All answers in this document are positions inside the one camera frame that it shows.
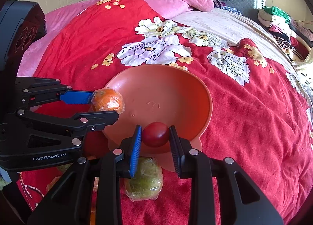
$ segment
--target pile of clothes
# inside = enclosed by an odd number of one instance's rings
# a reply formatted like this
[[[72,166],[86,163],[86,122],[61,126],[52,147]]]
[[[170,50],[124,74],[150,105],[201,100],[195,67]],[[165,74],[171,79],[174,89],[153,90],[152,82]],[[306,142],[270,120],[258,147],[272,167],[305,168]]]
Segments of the pile of clothes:
[[[259,8],[258,19],[291,60],[304,61],[307,58],[313,42],[301,33],[300,25],[286,12],[278,7]]]
[[[290,57],[301,82],[313,89],[313,32],[278,7],[259,8],[258,19]]]

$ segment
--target plastic wrap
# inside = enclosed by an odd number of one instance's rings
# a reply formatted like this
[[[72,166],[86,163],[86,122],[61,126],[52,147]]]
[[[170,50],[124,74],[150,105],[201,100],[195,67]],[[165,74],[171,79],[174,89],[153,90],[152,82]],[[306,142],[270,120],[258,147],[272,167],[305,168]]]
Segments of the plastic wrap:
[[[93,111],[117,111],[121,114],[125,111],[125,103],[122,95],[111,88],[95,90],[89,97]]]
[[[131,201],[156,200],[163,186],[162,169],[155,159],[140,157],[135,176],[124,182]]]
[[[53,178],[53,180],[51,181],[51,183],[49,183],[46,186],[46,191],[48,192],[49,190],[51,190],[51,188],[53,187],[53,185],[55,185],[55,183],[60,179],[61,176],[57,176],[55,178]]]
[[[99,177],[94,178],[94,189],[93,192],[98,192],[98,185],[99,185]]]
[[[57,166],[57,169],[58,169],[60,172],[65,173],[65,171],[68,170],[71,165],[72,165],[72,163],[70,163],[70,164],[65,164],[65,165],[61,165],[61,166]]]

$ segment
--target green cloth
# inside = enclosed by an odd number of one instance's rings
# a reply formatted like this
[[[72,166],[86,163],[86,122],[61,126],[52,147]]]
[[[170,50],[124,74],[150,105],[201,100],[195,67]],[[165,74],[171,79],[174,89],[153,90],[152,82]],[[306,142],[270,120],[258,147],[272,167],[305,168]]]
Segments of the green cloth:
[[[282,11],[279,7],[264,7],[263,9],[271,15],[281,16],[285,18],[287,24],[291,23],[290,16],[285,11]]]
[[[2,190],[3,190],[3,187],[6,186],[6,185],[8,185],[8,184],[9,184],[9,183],[6,182],[6,181],[2,178],[2,176],[0,175],[0,191],[2,191]]]

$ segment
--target green fruit wrapped in plastic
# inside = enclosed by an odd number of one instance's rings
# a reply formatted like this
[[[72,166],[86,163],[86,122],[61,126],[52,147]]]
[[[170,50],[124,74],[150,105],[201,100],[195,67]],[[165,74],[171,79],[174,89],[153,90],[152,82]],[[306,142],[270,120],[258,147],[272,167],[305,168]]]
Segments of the green fruit wrapped in plastic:
[[[156,200],[163,186],[162,168],[153,158],[140,157],[132,179],[125,179],[126,195],[131,201]]]
[[[62,173],[65,173],[65,171],[68,170],[71,165],[72,165],[72,163],[70,163],[70,164],[65,164],[65,165],[61,165],[61,166],[57,166],[57,168],[58,168],[58,170],[61,171]]]

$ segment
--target black device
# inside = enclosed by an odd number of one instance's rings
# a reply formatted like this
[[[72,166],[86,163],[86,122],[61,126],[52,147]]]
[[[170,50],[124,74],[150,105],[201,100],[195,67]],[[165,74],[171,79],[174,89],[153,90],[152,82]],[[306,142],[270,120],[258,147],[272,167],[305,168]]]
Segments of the black device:
[[[170,145],[177,175],[192,178],[188,225],[215,225],[212,178],[219,188],[222,225],[283,225],[283,220],[251,178],[230,157],[208,158],[178,137],[170,127]],[[141,127],[119,148],[101,159],[79,158],[58,180],[31,214],[27,225],[90,224],[93,182],[99,177],[96,224],[123,225],[119,178],[131,178],[137,168]]]
[[[76,113],[58,118],[32,112],[32,107],[63,100],[86,104],[92,92],[73,91],[59,79],[17,77],[14,98],[0,122],[0,166],[10,172],[72,163],[82,155],[89,131],[115,123],[116,111]]]
[[[24,52],[45,35],[45,15],[36,2],[6,1],[0,11],[0,118],[13,99],[15,78]]]

